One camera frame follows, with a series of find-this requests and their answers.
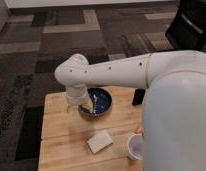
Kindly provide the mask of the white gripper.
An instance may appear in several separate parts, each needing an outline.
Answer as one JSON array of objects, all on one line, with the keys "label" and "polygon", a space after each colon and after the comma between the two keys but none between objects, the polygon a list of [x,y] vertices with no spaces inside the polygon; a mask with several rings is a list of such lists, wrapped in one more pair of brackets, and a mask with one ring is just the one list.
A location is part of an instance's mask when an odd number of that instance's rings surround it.
[{"label": "white gripper", "polygon": [[85,84],[76,86],[68,86],[66,88],[66,98],[70,106],[67,107],[67,112],[71,112],[77,108],[77,105],[82,105],[89,113],[93,113],[94,103],[89,99],[88,88]]}]

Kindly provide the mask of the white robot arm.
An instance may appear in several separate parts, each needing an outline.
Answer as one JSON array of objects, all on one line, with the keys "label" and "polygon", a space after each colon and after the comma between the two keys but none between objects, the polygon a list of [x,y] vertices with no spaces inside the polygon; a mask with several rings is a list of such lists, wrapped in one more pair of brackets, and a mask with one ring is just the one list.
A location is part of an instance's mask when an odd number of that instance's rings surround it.
[{"label": "white robot arm", "polygon": [[72,104],[88,101],[89,85],[144,89],[144,171],[206,171],[206,53],[147,53],[90,64],[74,54],[54,76]]}]

